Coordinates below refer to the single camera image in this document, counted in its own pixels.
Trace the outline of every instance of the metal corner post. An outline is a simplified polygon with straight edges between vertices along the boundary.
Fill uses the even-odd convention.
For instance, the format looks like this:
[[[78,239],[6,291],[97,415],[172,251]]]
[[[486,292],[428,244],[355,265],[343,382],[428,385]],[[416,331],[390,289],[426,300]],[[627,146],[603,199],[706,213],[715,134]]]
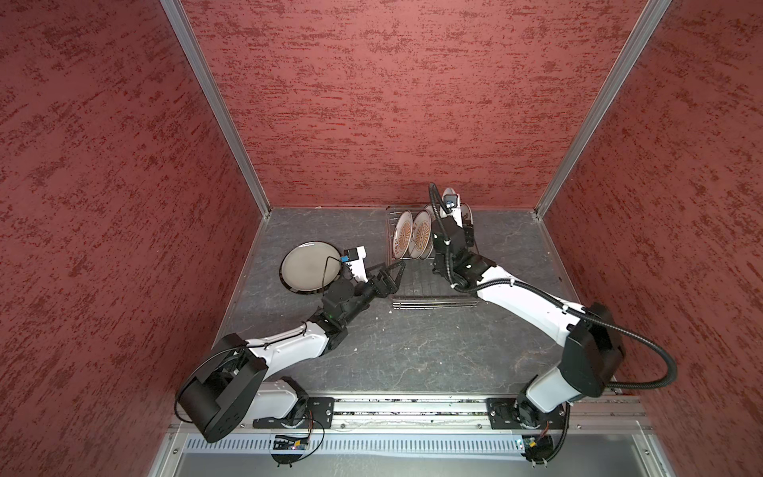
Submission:
[[[198,45],[196,36],[191,28],[191,23],[188,21],[188,16],[185,14],[185,9],[183,9],[180,0],[159,1],[162,3],[162,7],[167,14],[169,23],[172,25],[172,29],[178,37],[180,46],[185,52],[188,62],[191,64],[196,79],[201,85],[201,90],[204,91],[204,95],[207,97],[212,112],[214,112],[214,116],[220,125],[220,129],[223,131],[223,135],[228,141],[228,146],[233,152],[233,156],[236,158],[236,162],[241,169],[241,173],[252,192],[252,196],[254,197],[260,212],[262,212],[262,216],[268,217],[270,215],[271,206],[268,202],[268,198],[265,196],[265,190],[262,188],[262,184],[259,183],[257,173],[254,170],[249,154],[246,152],[241,136],[239,136],[238,131],[236,130],[236,125],[233,123],[233,118],[230,117],[230,112],[225,105],[223,96],[220,94],[220,90],[217,89],[217,83],[214,82],[212,72],[209,70],[207,61],[204,59],[204,54],[201,52],[201,48]]]
[[[652,33],[654,33],[670,3],[671,0],[647,1],[639,19],[633,26],[633,31],[630,32],[628,40],[626,40],[623,49],[620,51],[620,55],[615,60],[609,75],[607,75],[607,79],[604,80],[599,94],[591,105],[588,115],[583,120],[583,124],[581,124],[578,133],[572,140],[572,144],[570,144],[567,153],[562,158],[559,168],[546,187],[546,191],[543,192],[543,196],[538,201],[535,209],[538,218],[543,219],[543,216],[546,215],[546,212],[551,207],[567,176],[569,176],[583,149],[588,144],[591,136],[593,136],[594,131],[615,99],[617,92],[625,82],[625,78],[630,73],[633,65],[636,64],[639,55],[644,50],[646,43],[649,41]]]

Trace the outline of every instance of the textured wallpaper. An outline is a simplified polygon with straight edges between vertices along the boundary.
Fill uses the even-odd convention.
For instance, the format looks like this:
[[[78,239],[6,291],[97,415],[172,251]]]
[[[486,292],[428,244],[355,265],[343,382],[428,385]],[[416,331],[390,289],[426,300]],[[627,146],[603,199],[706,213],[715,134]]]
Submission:
[[[258,212],[159,2],[0,31],[0,474],[144,477]]]
[[[547,222],[581,296],[663,343],[678,474],[763,475],[763,3],[674,0]],[[623,377],[662,371],[627,343]]]
[[[533,208],[645,0],[185,0],[274,205]]]

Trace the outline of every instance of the white plate with orange pattern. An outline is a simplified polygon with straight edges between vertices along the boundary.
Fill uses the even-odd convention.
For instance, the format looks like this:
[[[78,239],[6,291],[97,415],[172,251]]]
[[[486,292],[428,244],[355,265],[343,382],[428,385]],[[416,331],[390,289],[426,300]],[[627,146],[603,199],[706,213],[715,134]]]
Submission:
[[[421,256],[427,245],[430,242],[430,235],[432,232],[432,219],[429,212],[421,211],[414,219],[413,233],[410,236],[410,243],[408,244],[408,255],[412,259],[417,259]]]
[[[400,214],[398,224],[394,226],[394,237],[392,237],[392,256],[395,259],[403,258],[403,255],[408,250],[413,228],[414,219],[410,211]]]

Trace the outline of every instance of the gray marble surface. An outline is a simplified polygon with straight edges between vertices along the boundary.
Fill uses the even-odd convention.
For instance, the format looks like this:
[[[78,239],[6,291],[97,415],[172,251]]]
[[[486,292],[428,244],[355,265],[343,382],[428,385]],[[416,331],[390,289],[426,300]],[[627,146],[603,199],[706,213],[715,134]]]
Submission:
[[[480,254],[519,278],[562,295],[538,226],[529,212],[475,211]],[[264,337],[299,326],[320,295],[296,295],[278,278],[283,257],[322,240],[340,251],[364,245],[367,265],[385,259],[382,209],[276,209],[224,333]],[[309,392],[515,393],[561,356],[561,347],[503,308],[395,310],[378,299],[326,356],[283,371]]]

